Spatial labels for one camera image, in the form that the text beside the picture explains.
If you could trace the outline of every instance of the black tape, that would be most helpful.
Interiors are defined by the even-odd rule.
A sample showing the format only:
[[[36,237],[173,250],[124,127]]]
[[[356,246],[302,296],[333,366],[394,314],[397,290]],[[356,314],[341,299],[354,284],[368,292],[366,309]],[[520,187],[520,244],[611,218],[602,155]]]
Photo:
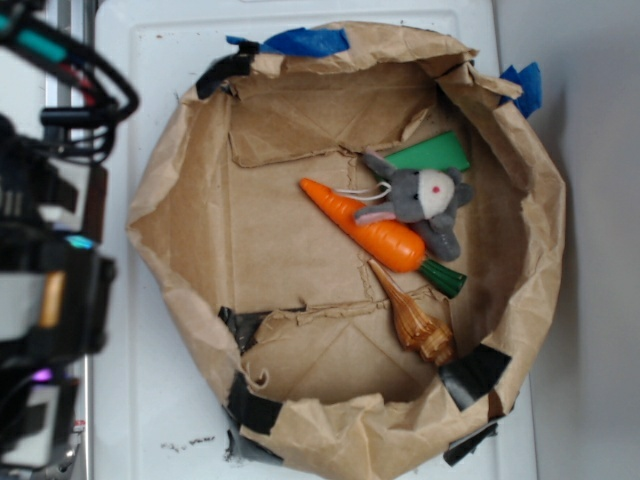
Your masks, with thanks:
[[[442,456],[444,461],[447,462],[450,466],[454,466],[464,457],[473,453],[478,445],[487,437],[492,437],[498,434],[498,424],[494,423],[492,425],[488,425],[480,430],[475,435],[461,441],[452,444],[453,446],[444,453]]]
[[[254,56],[260,52],[260,44],[240,42],[240,50],[234,55],[223,57],[211,64],[196,82],[198,98],[204,100],[213,95],[220,84],[229,77],[249,75]]]
[[[244,375],[236,373],[227,402],[227,411],[234,420],[254,432],[269,435],[281,409],[282,403],[251,393]]]
[[[286,312],[302,312],[304,308],[294,308],[285,310]],[[260,325],[271,315],[271,311],[268,312],[255,312],[255,313],[236,313],[229,307],[221,307],[218,312],[218,316],[224,323],[227,324],[229,331],[233,333],[240,353],[244,353],[249,350],[254,344],[253,339],[256,331],[260,328]]]
[[[460,411],[488,394],[498,383],[511,357],[478,345],[464,358],[438,369],[438,374]]]
[[[244,458],[254,462],[267,463],[269,465],[282,465],[284,460],[271,450],[264,448],[259,443],[240,435],[238,424],[232,420],[232,425],[227,430],[229,446],[224,459],[229,462],[232,458]]]

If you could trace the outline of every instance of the black cable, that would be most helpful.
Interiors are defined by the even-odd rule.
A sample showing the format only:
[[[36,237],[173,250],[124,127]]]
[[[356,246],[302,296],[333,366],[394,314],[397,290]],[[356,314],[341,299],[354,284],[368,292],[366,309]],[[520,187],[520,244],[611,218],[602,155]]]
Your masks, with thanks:
[[[8,46],[26,60],[54,75],[62,83],[80,91],[88,97],[85,99],[86,102],[92,104],[87,108],[67,109],[64,112],[64,118],[60,119],[55,117],[58,109],[48,109],[47,123],[43,120],[43,125],[60,128],[62,132],[60,141],[30,140],[27,143],[40,153],[69,163],[101,163],[109,156],[115,144],[117,125],[137,109],[138,95],[127,80],[95,50],[33,18],[31,16],[33,6],[25,6],[26,3],[27,0],[0,0],[0,13],[7,15],[10,19],[9,26],[3,30],[4,36],[0,38],[0,44]],[[17,35],[25,29],[64,49],[64,60],[60,63],[52,62],[20,45],[17,42]],[[125,96],[126,103],[123,106],[108,94],[102,82],[97,78],[98,71],[104,74],[103,76]],[[76,117],[76,124],[68,119],[69,113],[72,111],[82,114]],[[87,119],[92,123],[90,128],[87,128]],[[72,130],[96,130],[99,128],[105,128],[106,132],[90,135],[80,140],[69,138]],[[96,141],[99,141],[97,145],[91,145]],[[80,161],[78,157],[85,157],[87,160]]]

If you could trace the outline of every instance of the gray wall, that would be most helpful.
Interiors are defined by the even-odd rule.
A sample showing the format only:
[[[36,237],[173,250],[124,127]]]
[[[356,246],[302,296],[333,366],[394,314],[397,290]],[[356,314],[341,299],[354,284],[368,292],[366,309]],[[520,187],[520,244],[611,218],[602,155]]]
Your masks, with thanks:
[[[541,480],[640,478],[640,1],[494,0],[502,68],[569,184],[564,279],[531,375]]]

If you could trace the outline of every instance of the blue tape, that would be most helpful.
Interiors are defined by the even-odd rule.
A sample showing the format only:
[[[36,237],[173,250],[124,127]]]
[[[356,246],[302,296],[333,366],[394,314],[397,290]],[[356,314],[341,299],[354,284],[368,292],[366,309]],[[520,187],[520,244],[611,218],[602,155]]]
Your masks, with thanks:
[[[517,83],[524,92],[520,98],[516,99],[502,97],[500,104],[513,100],[524,118],[529,118],[533,112],[542,107],[542,75],[536,62],[531,63],[520,72],[511,65],[500,75],[500,78]]]
[[[246,41],[241,37],[227,36],[231,45]],[[344,29],[307,30],[296,28],[279,33],[260,45],[261,53],[275,53],[297,57],[328,57],[349,50],[349,40]]]

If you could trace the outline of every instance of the white string loop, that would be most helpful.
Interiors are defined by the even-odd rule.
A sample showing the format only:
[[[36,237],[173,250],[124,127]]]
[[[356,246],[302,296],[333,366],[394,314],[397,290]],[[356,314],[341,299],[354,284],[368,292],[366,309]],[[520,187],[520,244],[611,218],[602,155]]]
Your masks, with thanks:
[[[373,192],[376,189],[379,189],[380,187],[383,187],[385,190],[376,195],[372,195],[370,197],[361,196],[362,194],[365,194],[367,192]],[[388,182],[379,182],[376,184],[375,187],[365,188],[364,190],[349,190],[349,189],[342,189],[342,188],[334,188],[333,191],[335,193],[342,195],[343,197],[352,198],[354,200],[361,200],[363,202],[368,202],[370,200],[378,200],[380,198],[384,198],[387,195],[389,195],[389,193],[391,192],[391,185]]]

